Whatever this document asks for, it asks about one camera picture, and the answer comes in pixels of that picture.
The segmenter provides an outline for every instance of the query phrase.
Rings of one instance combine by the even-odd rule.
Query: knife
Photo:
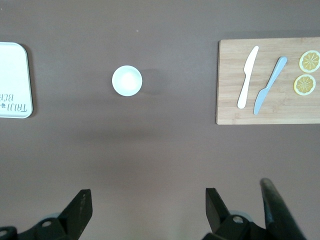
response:
[[[252,69],[254,68],[256,56],[259,50],[259,46],[255,46],[248,58],[246,59],[245,65],[244,65],[244,73],[245,73],[245,79],[243,82],[243,86],[240,92],[240,96],[238,99],[237,107],[239,109],[243,109],[246,106],[247,103],[247,97],[248,97],[248,89],[249,89],[249,82],[251,78]]]
[[[264,100],[265,100],[265,98],[266,98],[271,86],[274,84],[274,82],[277,79],[277,77],[279,76],[280,72],[282,71],[282,69],[286,65],[287,60],[288,59],[287,59],[286,56],[282,56],[276,62],[276,65],[275,65],[275,67],[273,69],[273,72],[271,74],[271,77],[270,77],[267,85],[265,86],[265,88],[261,89],[259,91],[258,95],[256,96],[254,109],[253,109],[254,115],[257,115],[259,113],[259,110],[261,108],[262,103],[264,102]]]

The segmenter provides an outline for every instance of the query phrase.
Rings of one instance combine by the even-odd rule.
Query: gray table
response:
[[[0,226],[19,232],[90,188],[81,239],[200,240],[205,188],[264,227],[273,180],[305,236],[319,230],[320,128],[216,125],[222,39],[317,37],[317,0],[0,0],[0,42],[29,58],[34,111],[0,119]],[[132,97],[122,65],[140,70]]]

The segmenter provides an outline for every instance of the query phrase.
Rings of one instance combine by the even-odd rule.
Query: wooden cutting board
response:
[[[245,80],[244,66],[251,50],[259,46],[249,84],[246,106],[237,107]],[[228,39],[219,44],[216,123],[245,124],[318,124],[320,123],[320,68],[312,75],[314,91],[306,96],[294,91],[294,81],[306,74],[299,67],[300,57],[309,50],[320,52],[320,37]],[[258,115],[256,97],[263,89],[281,56],[287,63],[272,85]]]

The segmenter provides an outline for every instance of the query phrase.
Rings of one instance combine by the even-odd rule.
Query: white tray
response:
[[[26,50],[0,42],[0,118],[24,119],[33,111]]]

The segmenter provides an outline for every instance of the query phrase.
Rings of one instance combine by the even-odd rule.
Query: lemon slice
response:
[[[316,80],[313,76],[309,74],[303,74],[301,76],[298,76],[293,83],[294,91],[301,96],[309,95],[313,92],[315,87]]]
[[[305,73],[313,73],[320,67],[320,53],[316,50],[306,51],[300,58],[299,67]]]

